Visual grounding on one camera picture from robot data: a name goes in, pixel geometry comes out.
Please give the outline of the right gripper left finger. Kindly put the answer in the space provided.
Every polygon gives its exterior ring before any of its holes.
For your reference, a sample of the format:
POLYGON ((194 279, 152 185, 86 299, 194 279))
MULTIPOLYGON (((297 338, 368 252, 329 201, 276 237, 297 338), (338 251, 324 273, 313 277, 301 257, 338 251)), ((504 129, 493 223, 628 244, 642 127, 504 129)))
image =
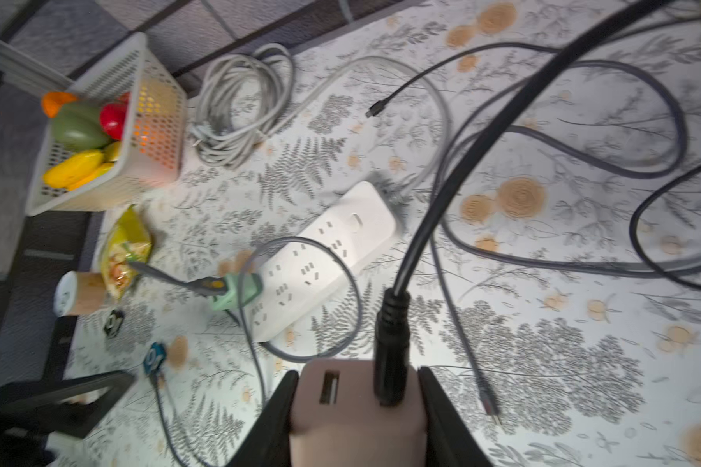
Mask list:
POLYGON ((298 381, 297 371, 285 374, 228 467, 291 465, 290 413, 298 381))

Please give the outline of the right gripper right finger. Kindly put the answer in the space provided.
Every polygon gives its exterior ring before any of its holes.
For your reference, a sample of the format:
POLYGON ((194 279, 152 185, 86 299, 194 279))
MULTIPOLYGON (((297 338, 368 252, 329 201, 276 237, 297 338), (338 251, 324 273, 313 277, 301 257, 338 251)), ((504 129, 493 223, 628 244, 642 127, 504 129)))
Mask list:
POLYGON ((492 467, 429 367, 418 369, 426 427, 426 467, 492 467))

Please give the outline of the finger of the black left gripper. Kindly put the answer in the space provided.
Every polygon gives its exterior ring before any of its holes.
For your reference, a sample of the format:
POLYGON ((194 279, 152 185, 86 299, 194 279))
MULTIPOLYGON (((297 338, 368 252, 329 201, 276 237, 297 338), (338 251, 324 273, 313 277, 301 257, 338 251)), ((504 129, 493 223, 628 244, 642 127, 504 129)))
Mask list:
POLYGON ((136 382, 124 371, 66 381, 18 381, 0 387, 0 426, 83 439, 136 382))

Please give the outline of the pink charger plug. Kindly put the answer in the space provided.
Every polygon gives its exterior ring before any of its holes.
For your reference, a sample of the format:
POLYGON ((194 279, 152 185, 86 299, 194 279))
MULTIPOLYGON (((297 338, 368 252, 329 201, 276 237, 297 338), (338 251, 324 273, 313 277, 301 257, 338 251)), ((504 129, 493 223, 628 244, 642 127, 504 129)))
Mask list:
POLYGON ((305 365, 290 410, 293 466, 423 466, 428 418, 417 373, 394 407, 379 404, 369 360, 318 359, 305 365))

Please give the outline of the blue mp3 player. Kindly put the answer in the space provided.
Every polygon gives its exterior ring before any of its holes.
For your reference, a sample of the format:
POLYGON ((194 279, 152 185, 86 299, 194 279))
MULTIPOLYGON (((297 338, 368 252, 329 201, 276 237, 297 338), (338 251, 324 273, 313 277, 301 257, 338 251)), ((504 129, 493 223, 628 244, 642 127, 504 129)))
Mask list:
POLYGON ((153 342, 143 360, 145 375, 147 377, 157 375, 166 360, 166 347, 161 342, 153 342))

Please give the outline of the green charger plug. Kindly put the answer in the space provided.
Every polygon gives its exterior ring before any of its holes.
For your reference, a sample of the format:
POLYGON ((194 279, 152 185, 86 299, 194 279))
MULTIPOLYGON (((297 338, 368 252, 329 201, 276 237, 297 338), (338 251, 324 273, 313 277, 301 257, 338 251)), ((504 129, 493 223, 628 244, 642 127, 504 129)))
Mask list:
POLYGON ((210 308, 213 311, 234 311, 238 308, 238 300, 242 305, 248 305, 262 292, 262 280, 258 274, 226 274, 220 278, 212 278, 210 285, 216 292, 210 298, 210 308))

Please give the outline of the pull-tab food can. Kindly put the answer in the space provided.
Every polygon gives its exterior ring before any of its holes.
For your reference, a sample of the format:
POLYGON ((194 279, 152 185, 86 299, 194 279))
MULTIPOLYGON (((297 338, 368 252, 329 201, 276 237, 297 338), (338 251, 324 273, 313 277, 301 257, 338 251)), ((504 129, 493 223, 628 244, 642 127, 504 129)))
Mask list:
POLYGON ((81 316, 100 309, 106 299, 98 272, 67 272, 58 282, 53 310, 57 316, 81 316))

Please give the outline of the yellow corn chips bag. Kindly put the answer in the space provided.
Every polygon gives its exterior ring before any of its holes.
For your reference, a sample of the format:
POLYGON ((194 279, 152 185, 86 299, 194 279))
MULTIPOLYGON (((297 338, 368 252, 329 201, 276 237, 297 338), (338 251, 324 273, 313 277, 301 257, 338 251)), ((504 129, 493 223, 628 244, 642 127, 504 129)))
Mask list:
POLYGON ((152 247, 152 237, 133 204, 113 225, 99 256, 99 271, 112 300, 120 302, 138 276, 129 262, 146 263, 152 247))

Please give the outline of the white power strip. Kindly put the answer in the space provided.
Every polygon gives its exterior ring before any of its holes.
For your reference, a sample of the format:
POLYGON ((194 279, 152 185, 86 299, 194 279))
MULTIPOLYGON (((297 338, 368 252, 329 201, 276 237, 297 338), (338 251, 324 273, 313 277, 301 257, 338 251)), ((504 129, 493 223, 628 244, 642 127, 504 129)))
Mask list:
POLYGON ((358 274, 399 241, 401 227, 380 192, 362 181, 299 235, 330 252, 291 242, 257 270, 263 291, 245 307, 255 342, 276 338, 349 284, 334 256, 358 274))

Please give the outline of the yellow plastic banana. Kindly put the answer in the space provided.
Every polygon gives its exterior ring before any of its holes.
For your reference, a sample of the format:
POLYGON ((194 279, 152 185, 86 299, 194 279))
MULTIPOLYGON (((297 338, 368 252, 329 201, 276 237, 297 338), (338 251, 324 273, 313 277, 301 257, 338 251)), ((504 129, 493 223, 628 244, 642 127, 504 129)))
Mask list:
POLYGON ((108 162, 100 150, 87 150, 47 170, 42 179, 52 189, 74 191, 105 175, 112 167, 114 163, 108 162))

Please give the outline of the green plastic mango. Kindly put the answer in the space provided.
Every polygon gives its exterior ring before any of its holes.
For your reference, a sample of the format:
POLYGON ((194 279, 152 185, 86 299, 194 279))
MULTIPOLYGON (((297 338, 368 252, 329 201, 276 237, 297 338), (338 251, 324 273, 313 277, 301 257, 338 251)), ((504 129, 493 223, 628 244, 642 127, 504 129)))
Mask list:
POLYGON ((52 137, 69 151, 102 148, 112 138, 100 124, 101 108, 83 101, 64 104, 50 124, 52 137))

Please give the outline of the white plastic fruit basket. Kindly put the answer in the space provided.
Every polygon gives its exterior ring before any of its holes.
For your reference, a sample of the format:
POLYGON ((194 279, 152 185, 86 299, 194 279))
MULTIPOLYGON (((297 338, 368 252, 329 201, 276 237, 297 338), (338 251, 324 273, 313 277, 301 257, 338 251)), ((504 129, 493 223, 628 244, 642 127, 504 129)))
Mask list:
POLYGON ((104 211, 178 178, 186 93, 134 33, 44 106, 25 212, 104 211))

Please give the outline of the orange plastic tangerine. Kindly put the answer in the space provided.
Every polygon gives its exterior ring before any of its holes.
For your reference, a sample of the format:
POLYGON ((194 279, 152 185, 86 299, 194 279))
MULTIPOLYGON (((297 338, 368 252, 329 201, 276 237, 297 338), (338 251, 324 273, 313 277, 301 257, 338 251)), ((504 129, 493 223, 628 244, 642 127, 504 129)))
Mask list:
POLYGON ((48 118, 54 119, 54 117, 58 115, 58 112, 60 112, 60 109, 62 109, 62 106, 78 100, 79 98, 76 97, 76 95, 72 95, 72 93, 66 93, 65 91, 51 91, 50 93, 46 93, 46 95, 42 96, 41 108, 48 118))

